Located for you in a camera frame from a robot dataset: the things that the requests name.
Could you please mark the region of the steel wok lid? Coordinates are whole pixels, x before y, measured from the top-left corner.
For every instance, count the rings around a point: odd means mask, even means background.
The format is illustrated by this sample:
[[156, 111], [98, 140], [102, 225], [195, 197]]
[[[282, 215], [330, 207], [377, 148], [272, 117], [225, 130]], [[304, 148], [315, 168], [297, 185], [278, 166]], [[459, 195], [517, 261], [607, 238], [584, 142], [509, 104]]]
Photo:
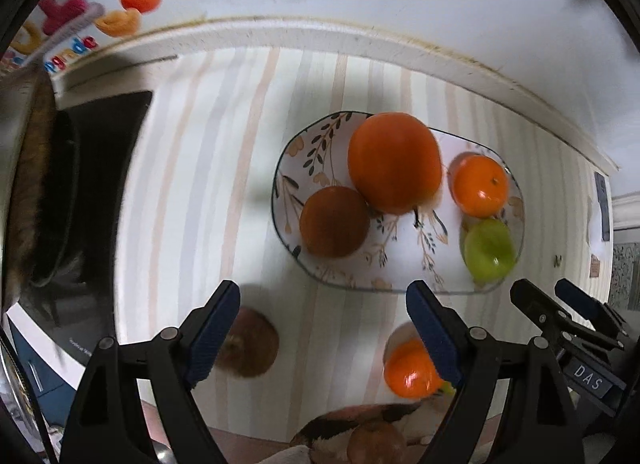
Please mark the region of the steel wok lid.
[[1, 309], [20, 298], [34, 269], [44, 176], [56, 114], [38, 60], [1, 79]]

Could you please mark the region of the colourful wall sticker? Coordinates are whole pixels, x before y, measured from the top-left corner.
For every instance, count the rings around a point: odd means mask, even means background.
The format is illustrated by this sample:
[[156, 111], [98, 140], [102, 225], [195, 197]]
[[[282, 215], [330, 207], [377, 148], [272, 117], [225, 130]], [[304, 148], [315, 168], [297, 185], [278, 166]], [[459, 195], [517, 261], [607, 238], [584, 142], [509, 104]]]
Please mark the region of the colourful wall sticker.
[[102, 46], [140, 34], [163, 0], [40, 0], [1, 57], [8, 75], [40, 62], [51, 76]]

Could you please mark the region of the large orange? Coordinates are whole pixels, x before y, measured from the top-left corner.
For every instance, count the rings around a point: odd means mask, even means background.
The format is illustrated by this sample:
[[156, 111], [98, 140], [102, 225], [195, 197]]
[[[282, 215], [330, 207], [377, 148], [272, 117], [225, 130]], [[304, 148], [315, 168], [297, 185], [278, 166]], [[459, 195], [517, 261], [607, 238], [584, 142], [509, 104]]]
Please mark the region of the large orange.
[[434, 133], [404, 112], [380, 112], [364, 120], [349, 141], [347, 167], [368, 204], [391, 215], [410, 213], [442, 184]]

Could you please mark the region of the dark blue smartphone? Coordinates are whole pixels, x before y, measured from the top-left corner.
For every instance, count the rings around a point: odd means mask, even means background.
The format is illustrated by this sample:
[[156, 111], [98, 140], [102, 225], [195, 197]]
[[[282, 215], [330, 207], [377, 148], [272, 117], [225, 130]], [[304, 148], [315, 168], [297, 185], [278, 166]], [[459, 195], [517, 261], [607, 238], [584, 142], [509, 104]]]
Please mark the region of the dark blue smartphone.
[[610, 206], [608, 205], [608, 188], [601, 173], [594, 174], [594, 185], [596, 186], [597, 202], [599, 206], [601, 239], [603, 242], [611, 240]]

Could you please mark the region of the dark orange fruit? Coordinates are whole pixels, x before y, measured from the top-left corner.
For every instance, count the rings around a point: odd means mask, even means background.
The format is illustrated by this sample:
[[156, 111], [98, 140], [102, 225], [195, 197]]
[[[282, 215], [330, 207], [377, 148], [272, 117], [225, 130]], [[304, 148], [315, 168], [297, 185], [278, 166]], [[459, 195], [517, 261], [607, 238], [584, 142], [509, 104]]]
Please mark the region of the dark orange fruit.
[[306, 200], [299, 232], [309, 254], [344, 258], [367, 238], [370, 213], [364, 198], [350, 187], [325, 187]]

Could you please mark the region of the floral oval plate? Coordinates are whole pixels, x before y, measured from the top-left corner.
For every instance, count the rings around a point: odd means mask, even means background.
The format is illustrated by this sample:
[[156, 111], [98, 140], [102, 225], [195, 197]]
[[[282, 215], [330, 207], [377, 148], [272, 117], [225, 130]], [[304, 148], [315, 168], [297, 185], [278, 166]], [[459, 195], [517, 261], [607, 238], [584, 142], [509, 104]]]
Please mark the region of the floral oval plate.
[[306, 200], [325, 187], [352, 186], [347, 167], [349, 141], [368, 117], [365, 112], [332, 112], [286, 144], [271, 192], [272, 222], [286, 251], [314, 280], [336, 288], [401, 293], [411, 282], [423, 280], [436, 294], [463, 295], [487, 293], [499, 286], [506, 277], [476, 283], [462, 249], [472, 225], [494, 218], [508, 227], [515, 265], [518, 262], [524, 242], [524, 205], [510, 170], [506, 170], [508, 198], [495, 216], [480, 219], [462, 213], [445, 177], [431, 202], [417, 210], [402, 216], [374, 213], [367, 238], [351, 255], [321, 258], [308, 253], [299, 232]]

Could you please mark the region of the green apple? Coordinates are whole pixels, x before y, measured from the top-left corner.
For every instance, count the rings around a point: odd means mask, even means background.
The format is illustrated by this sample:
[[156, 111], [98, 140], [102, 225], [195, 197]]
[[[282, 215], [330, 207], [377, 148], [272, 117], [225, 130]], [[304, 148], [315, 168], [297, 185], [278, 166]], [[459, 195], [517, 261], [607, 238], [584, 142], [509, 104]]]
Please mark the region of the green apple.
[[472, 225], [466, 233], [462, 255], [466, 268], [478, 284], [502, 280], [516, 262], [509, 229], [494, 218]]

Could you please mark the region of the black gas stove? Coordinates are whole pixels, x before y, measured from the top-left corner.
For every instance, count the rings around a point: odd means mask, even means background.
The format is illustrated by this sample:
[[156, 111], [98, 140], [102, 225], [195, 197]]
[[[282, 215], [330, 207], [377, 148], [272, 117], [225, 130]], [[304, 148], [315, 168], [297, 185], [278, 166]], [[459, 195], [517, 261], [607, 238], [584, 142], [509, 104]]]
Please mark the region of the black gas stove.
[[18, 301], [81, 364], [115, 333], [114, 263], [122, 195], [153, 94], [99, 98], [55, 115], [35, 268]]

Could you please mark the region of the small tangerine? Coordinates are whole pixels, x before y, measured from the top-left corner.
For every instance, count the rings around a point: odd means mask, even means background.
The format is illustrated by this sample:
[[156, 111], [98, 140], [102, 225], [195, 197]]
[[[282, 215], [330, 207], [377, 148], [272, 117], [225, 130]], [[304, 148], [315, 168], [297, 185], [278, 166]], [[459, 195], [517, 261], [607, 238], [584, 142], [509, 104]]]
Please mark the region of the small tangerine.
[[492, 158], [465, 154], [449, 169], [449, 190], [462, 213], [473, 218], [495, 216], [509, 194], [509, 179]]
[[399, 345], [384, 363], [384, 380], [388, 388], [404, 399], [424, 399], [442, 387], [435, 364], [417, 338]]

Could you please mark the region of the red brown apple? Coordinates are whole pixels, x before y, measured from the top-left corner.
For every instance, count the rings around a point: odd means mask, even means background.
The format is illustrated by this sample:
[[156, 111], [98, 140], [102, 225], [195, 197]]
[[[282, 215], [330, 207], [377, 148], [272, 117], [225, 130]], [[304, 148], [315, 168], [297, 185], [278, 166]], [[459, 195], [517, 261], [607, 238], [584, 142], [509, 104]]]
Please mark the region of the red brown apple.
[[241, 307], [214, 366], [235, 377], [262, 376], [277, 359], [279, 341], [277, 330], [262, 313]]

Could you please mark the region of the calico cat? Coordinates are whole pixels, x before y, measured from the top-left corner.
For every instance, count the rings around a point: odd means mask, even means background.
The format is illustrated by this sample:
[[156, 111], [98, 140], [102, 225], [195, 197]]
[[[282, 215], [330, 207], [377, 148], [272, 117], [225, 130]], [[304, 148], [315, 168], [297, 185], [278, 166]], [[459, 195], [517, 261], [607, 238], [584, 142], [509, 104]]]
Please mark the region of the calico cat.
[[314, 463], [416, 463], [444, 420], [445, 392], [416, 402], [346, 406], [314, 418], [291, 439]]

